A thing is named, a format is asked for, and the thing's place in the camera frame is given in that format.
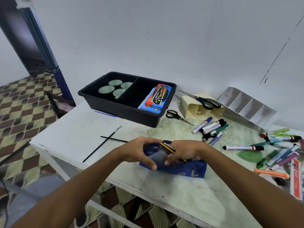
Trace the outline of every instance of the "checkered floor tile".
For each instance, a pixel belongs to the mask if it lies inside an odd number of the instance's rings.
[[[36,78],[27,77],[0,87],[0,161],[57,120],[44,90],[57,95],[61,93],[53,74],[39,74]],[[47,172],[56,173],[30,146],[0,167],[0,173],[5,175],[5,179],[20,187],[31,184]],[[3,188],[0,188],[0,204],[10,205],[14,198],[15,194],[7,194]],[[135,196],[104,182],[92,199],[126,218]],[[101,214],[93,207],[86,206],[85,211],[90,228],[123,228],[122,223]],[[145,200],[137,211],[135,223],[147,228],[195,227],[187,220]],[[0,209],[0,228],[4,224],[5,214],[2,208]],[[74,221],[69,228],[76,227]]]

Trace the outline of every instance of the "black-handled scissors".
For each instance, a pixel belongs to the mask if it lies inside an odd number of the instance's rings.
[[[221,103],[219,103],[219,102],[216,101],[216,100],[213,100],[213,99],[210,99],[210,98],[198,97],[198,96],[195,96],[195,95],[192,95],[192,94],[188,94],[188,93],[186,93],[186,92],[184,92],[184,91],[181,91],[181,90],[178,90],[178,91],[180,91],[180,92],[182,92],[182,93],[184,93],[184,94],[187,94],[187,95],[189,95],[190,97],[195,98],[196,100],[198,100],[198,101],[203,105],[203,107],[204,107],[205,109],[212,110],[212,109],[214,109],[214,108],[219,109],[219,108],[222,107]]]
[[[188,124],[190,124],[192,126],[195,126],[192,123],[188,122],[187,120],[183,119],[175,110],[171,110],[171,109],[167,110],[166,117],[167,118],[176,118],[178,120],[182,120],[183,122],[187,122]]]

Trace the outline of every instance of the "table surface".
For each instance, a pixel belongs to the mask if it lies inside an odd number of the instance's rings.
[[[168,109],[179,112],[177,103]],[[201,121],[189,119],[195,125]],[[258,131],[226,119],[230,128],[223,131],[222,138],[214,145],[216,149],[245,168],[253,170],[255,163],[237,156],[237,151],[226,151],[223,145],[252,145],[263,142]],[[57,120],[31,140],[31,144],[46,147],[48,152],[78,168],[85,169],[95,163],[122,142],[107,141],[87,161],[82,162],[105,138],[122,126],[113,138],[132,140],[138,136],[148,136],[164,140],[201,140],[200,133],[193,135],[193,126],[165,116],[157,128],[147,127],[125,119],[104,115],[92,110],[87,102],[82,102],[68,114]],[[272,130],[281,128],[273,125]],[[303,132],[289,131],[303,136]],[[282,143],[291,147],[291,143]],[[274,150],[265,146],[263,154]],[[151,171],[139,163],[120,164],[107,178],[108,182],[123,188],[145,200],[167,209],[189,221],[205,227],[261,227],[234,193],[208,166],[204,179],[190,178]]]

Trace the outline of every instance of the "blue pouch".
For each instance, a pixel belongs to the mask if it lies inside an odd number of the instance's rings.
[[[166,166],[163,159],[165,152],[158,149],[158,146],[159,144],[150,144],[143,151],[147,157],[151,158],[155,162],[157,165],[157,171],[186,177],[205,177],[207,169],[207,163],[205,161],[197,160],[178,165]],[[150,169],[144,163],[140,162],[139,165]]]

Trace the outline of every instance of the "white desk organizer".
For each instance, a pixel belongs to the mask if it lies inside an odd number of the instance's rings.
[[[194,95],[202,98],[214,99],[207,93],[194,94]],[[219,109],[214,108],[213,110],[207,110],[196,99],[188,95],[184,95],[181,98],[181,104],[179,110],[181,111],[181,113],[184,115],[185,118],[192,118],[192,119],[204,121],[207,118],[212,117],[212,122],[216,122],[221,118],[223,111],[225,110],[225,107],[222,106]]]
[[[228,87],[217,101],[265,130],[279,117],[275,110],[234,87]]]

